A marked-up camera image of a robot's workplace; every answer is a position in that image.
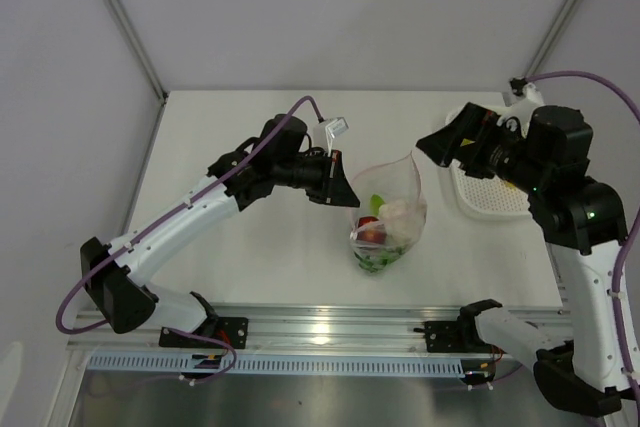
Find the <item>red toy apple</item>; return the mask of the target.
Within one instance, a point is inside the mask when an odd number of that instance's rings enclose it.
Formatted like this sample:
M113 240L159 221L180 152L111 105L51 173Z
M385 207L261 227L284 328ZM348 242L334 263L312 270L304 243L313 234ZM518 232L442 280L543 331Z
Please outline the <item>red toy apple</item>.
M363 216L358 219L356 240L376 245L384 245L387 233L384 224L375 216Z

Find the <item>clear pink-dotted zip bag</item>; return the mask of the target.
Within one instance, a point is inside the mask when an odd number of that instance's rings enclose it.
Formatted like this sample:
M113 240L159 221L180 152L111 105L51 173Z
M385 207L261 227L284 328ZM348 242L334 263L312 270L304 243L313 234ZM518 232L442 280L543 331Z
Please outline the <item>clear pink-dotted zip bag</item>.
M427 216L421 176L412 154L358 173L351 185L360 206L349 210L349 244L357 265L378 274L420 240Z

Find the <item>white toy cauliflower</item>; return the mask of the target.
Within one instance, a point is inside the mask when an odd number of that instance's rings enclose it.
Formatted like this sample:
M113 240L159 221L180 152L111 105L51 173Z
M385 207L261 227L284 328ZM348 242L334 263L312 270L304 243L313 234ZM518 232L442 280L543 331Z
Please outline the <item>white toy cauliflower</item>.
M426 222L427 206L424 201L417 203L397 199L379 207L378 218L384 224L386 233L398 244L416 242Z

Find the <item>green toy cabbage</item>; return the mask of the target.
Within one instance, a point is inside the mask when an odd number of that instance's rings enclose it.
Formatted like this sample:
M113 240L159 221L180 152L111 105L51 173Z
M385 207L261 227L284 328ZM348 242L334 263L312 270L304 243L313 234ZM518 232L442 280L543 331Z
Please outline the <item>green toy cabbage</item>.
M398 244L387 235L384 245L376 245L356 240L357 222L363 216L375 216L378 218L379 207L387 202L382 196L373 194L369 200L369 210L366 215L360 215L350 234L350 241L358 266L371 274L379 273L389 265L398 261L411 247L410 244Z

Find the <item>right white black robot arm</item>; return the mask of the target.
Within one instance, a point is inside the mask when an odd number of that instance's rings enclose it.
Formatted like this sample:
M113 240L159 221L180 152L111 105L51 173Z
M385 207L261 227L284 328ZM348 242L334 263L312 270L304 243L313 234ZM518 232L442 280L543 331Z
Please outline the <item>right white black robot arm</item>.
M498 178L523 191L569 297L568 341L551 339L487 299L461 308L458 342L511 355L554 408L604 418L638 398L639 349L621 289L631 235L620 196L587 173L592 138L582 113L568 107L538 106L522 129L469 103L416 146L438 166L457 163L470 177Z

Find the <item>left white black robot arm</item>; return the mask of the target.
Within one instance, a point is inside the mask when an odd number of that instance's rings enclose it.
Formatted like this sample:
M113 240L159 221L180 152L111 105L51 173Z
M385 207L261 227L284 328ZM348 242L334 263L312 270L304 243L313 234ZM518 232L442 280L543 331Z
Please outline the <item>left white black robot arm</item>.
M218 316L196 293L178 294L151 283L155 273L206 229L269 196L277 186L304 190L316 204L350 207L360 201L346 179L342 154L333 148L347 122L333 118L312 131L278 114L208 167L175 206L135 232L107 244L91 238L81 247L85 290L117 334L149 324L176 329L197 347L217 334Z

